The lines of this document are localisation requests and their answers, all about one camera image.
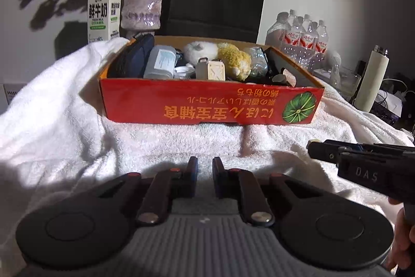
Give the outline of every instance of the white towel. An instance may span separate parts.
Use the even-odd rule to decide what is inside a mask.
[[[24,266],[14,231],[26,213],[130,171],[144,176],[199,158],[198,196],[213,196],[212,158],[256,175],[279,171],[356,202],[394,221],[384,196],[337,177],[312,160],[310,139],[411,146],[406,135],[346,103],[326,87],[313,122],[292,126],[118,124],[101,115],[97,72],[123,38],[83,47],[55,62],[0,116],[1,276]]]

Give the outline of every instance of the green pumpkin illustration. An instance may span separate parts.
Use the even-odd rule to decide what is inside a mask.
[[[316,97],[311,92],[298,94],[285,107],[283,119],[290,124],[301,122],[315,109]]]

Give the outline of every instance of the red cardboard box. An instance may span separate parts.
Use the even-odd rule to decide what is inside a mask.
[[[212,38],[156,36],[157,45],[183,50],[193,41],[228,42],[240,50],[269,46]],[[324,88],[310,73],[274,49],[279,67],[297,78],[297,87],[204,80],[107,78],[111,61],[99,81],[107,117],[115,122],[142,124],[308,124]]]

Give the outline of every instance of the human hand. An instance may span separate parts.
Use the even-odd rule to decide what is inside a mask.
[[[389,198],[390,204],[400,202]],[[415,226],[410,226],[405,220],[403,208],[399,210],[395,223],[395,234],[392,243],[392,250],[386,260],[386,268],[392,270],[396,265],[405,270],[411,265],[411,254],[408,251],[411,243],[415,243]]]

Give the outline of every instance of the small beige box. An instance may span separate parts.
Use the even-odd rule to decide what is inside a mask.
[[[200,58],[196,65],[196,79],[225,81],[225,65],[221,61]]]

